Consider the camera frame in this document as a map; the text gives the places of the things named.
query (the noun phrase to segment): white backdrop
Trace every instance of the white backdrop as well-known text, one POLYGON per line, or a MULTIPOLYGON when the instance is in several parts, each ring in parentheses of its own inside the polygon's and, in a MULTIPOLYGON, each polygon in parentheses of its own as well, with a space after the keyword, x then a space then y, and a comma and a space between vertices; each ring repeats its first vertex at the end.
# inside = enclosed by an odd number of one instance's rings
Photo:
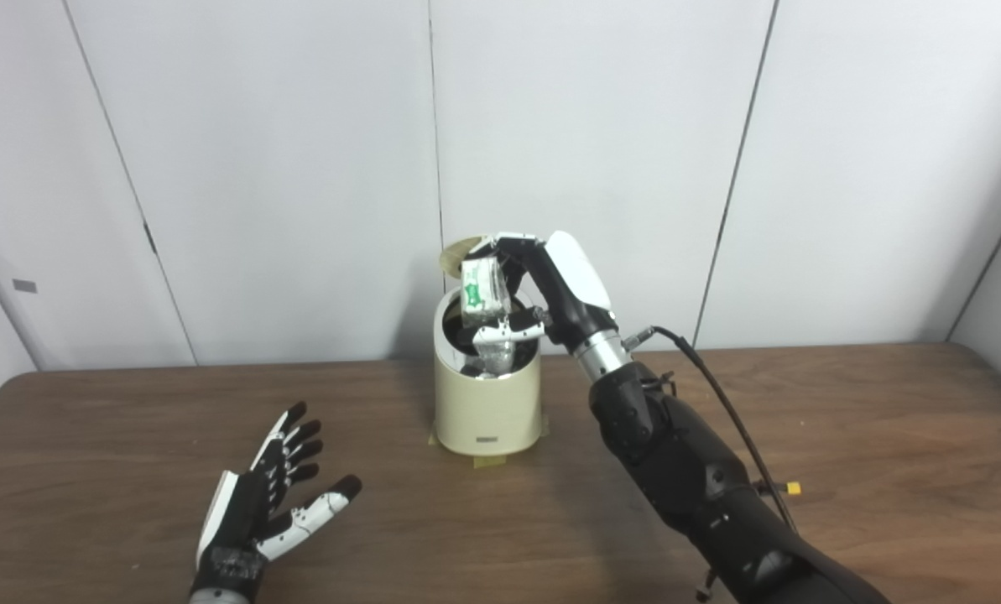
POLYGON ((1000 233, 1001 0, 785 0, 698 345, 942 341, 1000 233))
POLYGON ((769 0, 66 5, 0 3, 40 369, 424 355, 497 229, 574 232, 626 330, 708 286, 701 347, 943 340, 1001 232, 1001 0, 785 0, 711 282, 769 0))
POLYGON ((0 293, 40 369, 194 363, 59 3, 0 3, 0 293))
POLYGON ((73 0, 198 363, 378 359, 441 294, 424 0, 73 0))
POLYGON ((693 334, 771 9, 433 0, 445 243, 570 230, 622 328, 693 334))

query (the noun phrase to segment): panel seam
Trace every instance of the panel seam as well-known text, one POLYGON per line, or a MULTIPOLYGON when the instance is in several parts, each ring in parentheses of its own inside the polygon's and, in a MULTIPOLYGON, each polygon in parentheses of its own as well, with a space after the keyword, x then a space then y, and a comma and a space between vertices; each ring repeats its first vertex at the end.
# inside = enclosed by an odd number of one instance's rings
POLYGON ((981 272, 980 274, 978 274, 977 280, 973 282, 971 291, 969 291, 969 294, 967 294, 967 300, 963 303, 962 309, 959 310, 959 315, 957 315, 956 321, 952 323, 952 329, 948 330, 948 336, 946 336, 944 339, 945 342, 952 341, 952 337, 954 336, 954 334, 956 334, 956 330, 959 328, 959 324, 961 324, 961 322, 963 321, 963 315, 967 314, 967 310, 969 309, 969 306, 971 306, 973 297, 977 294, 977 290, 980 289, 981 283, 984 282, 984 277, 986 277, 986 275, 988 274, 988 268, 992 267, 992 263, 994 263, 994 261, 996 260, 996 255, 999 255, 1000 249, 1001 249, 1001 233, 999 233, 999 238, 998 240, 996 240, 996 245, 994 245, 992 251, 988 253, 988 259, 984 261, 984 266, 981 267, 981 272))
MULTIPOLYGON (((433 118, 433 164, 436 171, 436 223, 438 223, 439 250, 443 252, 443 195, 441 194, 441 178, 439 178, 439 126, 438 120, 436 120, 436 60, 433 57, 432 0, 426 0, 426 19, 429 23, 429 88, 433 118)), ((439 275, 441 295, 446 290, 447 282, 443 278, 443 271, 441 271, 441 275, 439 275)))
MULTIPOLYGON (((152 231, 150 226, 148 226, 148 221, 146 220, 146 210, 142 209, 142 203, 138 198, 138 190, 135 188, 135 180, 131 177, 131 169, 127 168, 127 159, 123 156, 123 148, 120 146, 120 138, 116 135, 116 129, 112 126, 112 118, 109 116, 108 107, 105 106, 105 96, 101 95, 101 87, 97 85, 97 78, 94 76, 93 68, 90 66, 90 57, 86 56, 85 46, 82 45, 82 37, 79 35, 79 28, 75 26, 75 15, 71 14, 71 7, 67 4, 67 0, 60 0, 60 5, 63 5, 64 13, 67 15, 67 23, 71 26, 71 35, 75 37, 75 46, 78 46, 79 54, 82 57, 82 64, 86 68, 86 76, 90 77, 90 85, 93 85, 94 95, 97 96, 97 104, 101 107, 101 114, 105 118, 105 126, 108 127, 108 132, 112 138, 112 145, 116 148, 116 155, 120 160, 120 168, 123 168, 123 174, 127 177, 127 186, 131 189, 132 198, 135 199, 135 209, 138 210, 138 216, 142 220, 143 232, 150 237, 150 243, 152 240, 152 231)), ((183 340, 186 341, 186 349, 190 352, 190 359, 194 361, 194 366, 198 364, 198 356, 194 353, 194 345, 190 342, 190 334, 186 330, 186 324, 183 322, 183 314, 180 312, 179 304, 175 301, 175 293, 171 289, 171 281, 168 280, 168 272, 163 266, 163 261, 161 260, 161 255, 156 251, 156 245, 152 247, 153 256, 156 257, 158 261, 158 268, 161 271, 161 277, 163 278, 163 283, 165 283, 165 289, 168 290, 168 298, 171 301, 171 307, 175 312, 175 318, 179 321, 179 327, 183 332, 183 340)))
POLYGON ((743 150, 746 148, 746 137, 750 133, 750 120, 754 115, 754 106, 758 99, 758 88, 761 85, 761 74, 765 72, 765 57, 769 54, 769 42, 772 40, 773 28, 776 26, 776 12, 780 8, 780 0, 773 0, 772 13, 769 15, 768 27, 765 27, 765 42, 761 45, 761 56, 758 58, 758 71, 754 76, 754 87, 750 89, 750 103, 746 107, 746 118, 743 120, 743 133, 739 135, 739 149, 735 153, 735 164, 731 168, 731 180, 728 183, 728 195, 724 201, 724 211, 720 214, 720 226, 716 233, 716 245, 713 248, 713 257, 708 265, 708 275, 705 278, 705 291, 701 307, 698 310, 698 323, 695 325, 695 337, 693 337, 693 347, 698 347, 698 337, 701 334, 701 326, 705 319, 705 306, 708 303, 708 292, 713 285, 713 275, 716 271, 716 260, 720 255, 720 243, 724 240, 724 229, 728 223, 728 211, 731 210, 731 199, 735 192, 735 182, 739 179, 739 167, 743 162, 743 150))

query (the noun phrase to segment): black fingertip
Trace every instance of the black fingertip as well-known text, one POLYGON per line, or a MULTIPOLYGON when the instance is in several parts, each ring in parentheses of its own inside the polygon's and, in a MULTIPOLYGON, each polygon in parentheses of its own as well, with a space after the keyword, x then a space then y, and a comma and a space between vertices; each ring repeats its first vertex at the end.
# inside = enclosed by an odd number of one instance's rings
POLYGON ((284 422, 284 426, 290 427, 295 424, 296 421, 302 420, 305 416, 305 401, 299 401, 292 406, 292 409, 288 410, 288 421, 284 422))
POLYGON ((362 482, 354 474, 347 474, 346 477, 340 478, 335 485, 332 485, 331 489, 328 489, 329 493, 339 493, 346 497, 347 501, 353 500, 361 490, 362 482))

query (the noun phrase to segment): white robotic hand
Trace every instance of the white robotic hand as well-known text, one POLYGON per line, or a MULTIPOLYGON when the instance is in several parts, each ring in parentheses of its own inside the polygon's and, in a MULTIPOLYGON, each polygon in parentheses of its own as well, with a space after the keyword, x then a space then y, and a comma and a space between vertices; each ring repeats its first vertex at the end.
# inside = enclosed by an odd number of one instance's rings
POLYGON ((290 486, 317 475, 317 464, 305 462, 322 450, 316 437, 320 422, 296 427, 304 416, 302 402, 284 412, 250 470, 220 475, 198 540, 190 604, 250 604, 265 566, 323 527, 361 490, 361 481, 349 475, 301 506, 275 514, 290 486))
POLYGON ((591 382, 631 362, 620 341, 609 292, 570 233, 557 230, 549 240, 525 233, 486 235, 466 252, 465 259, 488 255, 500 260, 512 294, 528 273, 547 307, 463 330, 457 334, 459 344, 520 342, 548 336, 578 361, 591 382))

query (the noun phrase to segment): black robotic arm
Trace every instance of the black robotic arm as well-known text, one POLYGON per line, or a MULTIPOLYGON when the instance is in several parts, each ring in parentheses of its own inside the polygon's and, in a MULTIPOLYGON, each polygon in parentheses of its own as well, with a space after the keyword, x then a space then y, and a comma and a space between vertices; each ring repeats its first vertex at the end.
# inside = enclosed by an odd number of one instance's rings
POLYGON ((801 539, 762 501, 746 467, 665 382, 631 358, 611 300, 569 233, 548 241, 518 233, 485 236, 466 257, 500 257, 509 289, 524 274, 548 310, 519 318, 522 329, 485 326, 474 342, 545 333, 561 344, 593 386, 589 405, 605 446, 620 460, 661 519, 690 539, 741 604, 887 604, 856 573, 801 539))

